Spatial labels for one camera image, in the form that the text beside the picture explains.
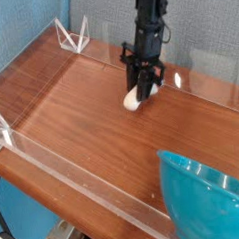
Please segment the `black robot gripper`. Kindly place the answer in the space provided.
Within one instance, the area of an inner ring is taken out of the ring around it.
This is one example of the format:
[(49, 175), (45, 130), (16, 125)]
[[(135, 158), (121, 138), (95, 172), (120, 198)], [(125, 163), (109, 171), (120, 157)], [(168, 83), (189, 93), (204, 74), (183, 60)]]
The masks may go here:
[(166, 26), (163, 16), (168, 3), (167, 0), (135, 0), (135, 5), (135, 41), (133, 45), (122, 44), (121, 60), (126, 64), (128, 91), (137, 86), (136, 99), (144, 101), (154, 86), (161, 87), (164, 81), (165, 69), (160, 56)]

